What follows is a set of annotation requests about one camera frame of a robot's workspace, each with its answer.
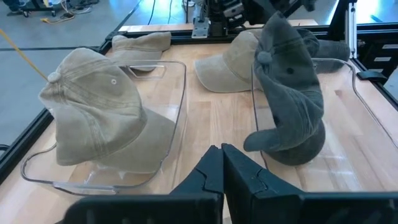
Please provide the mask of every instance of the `baseball cap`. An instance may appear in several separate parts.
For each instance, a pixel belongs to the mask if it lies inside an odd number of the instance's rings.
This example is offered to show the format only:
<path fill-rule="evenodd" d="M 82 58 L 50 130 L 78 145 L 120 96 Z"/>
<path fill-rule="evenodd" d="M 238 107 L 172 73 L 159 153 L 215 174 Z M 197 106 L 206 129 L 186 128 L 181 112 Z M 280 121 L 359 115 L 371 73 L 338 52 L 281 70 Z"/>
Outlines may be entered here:
<path fill-rule="evenodd" d="M 276 128 L 250 134 L 244 150 L 290 166 L 311 161 L 325 143 L 322 91 L 302 36 L 280 12 L 263 28 L 253 67 Z"/>
<path fill-rule="evenodd" d="M 170 48 L 170 32 L 154 32 L 138 38 L 127 38 L 123 35 L 116 35 L 112 38 L 113 54 L 110 59 L 118 66 L 134 66 L 133 69 L 149 72 L 155 67 L 142 67 L 143 62 L 135 60 L 160 60 L 163 51 Z"/>
<path fill-rule="evenodd" d="M 137 174 L 156 172 L 175 123 L 142 106 L 132 80 L 90 49 L 67 55 L 39 98 L 56 124 L 57 163 L 93 161 Z"/>
<path fill-rule="evenodd" d="M 257 38 L 253 32 L 242 31 L 224 53 L 196 60 L 195 70 L 201 84 L 217 93 L 250 90 Z"/>

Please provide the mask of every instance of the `wooden tabletop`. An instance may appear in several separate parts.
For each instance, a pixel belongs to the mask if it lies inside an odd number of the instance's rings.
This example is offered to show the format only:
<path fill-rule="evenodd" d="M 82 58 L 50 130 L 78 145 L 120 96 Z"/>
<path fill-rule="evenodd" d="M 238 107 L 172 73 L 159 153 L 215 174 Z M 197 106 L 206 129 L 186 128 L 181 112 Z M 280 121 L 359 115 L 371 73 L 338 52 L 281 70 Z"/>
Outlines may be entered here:
<path fill-rule="evenodd" d="M 293 21 L 294 25 L 312 25 L 314 21 Z M 191 29 L 192 25 L 132 26 L 129 31 Z M 174 185 L 194 168 L 210 145 L 227 142 L 242 149 L 245 137 L 255 131 L 251 92 L 212 93 L 196 76 L 193 62 L 220 54 L 229 44 L 174 45 L 163 53 L 164 60 L 178 60 L 187 66 L 188 118 L 182 151 L 177 162 Z M 327 144 L 318 158 L 299 167 L 287 167 L 267 158 L 269 169 L 291 184 L 309 191 L 391 191 L 398 189 L 398 151 L 366 111 L 353 97 L 347 69 L 320 78 L 326 95 Z M 367 81 L 356 80 L 356 87 L 384 129 L 398 142 L 398 112 Z M 26 157 L 43 151 L 55 142 L 52 123 L 32 146 Z M 264 166 L 259 152 L 246 153 Z M 19 164 L 0 185 L 0 223 L 55 223 L 75 198 L 23 180 Z M 42 169 L 53 169 L 46 165 Z M 224 210 L 224 217 L 229 217 Z"/>

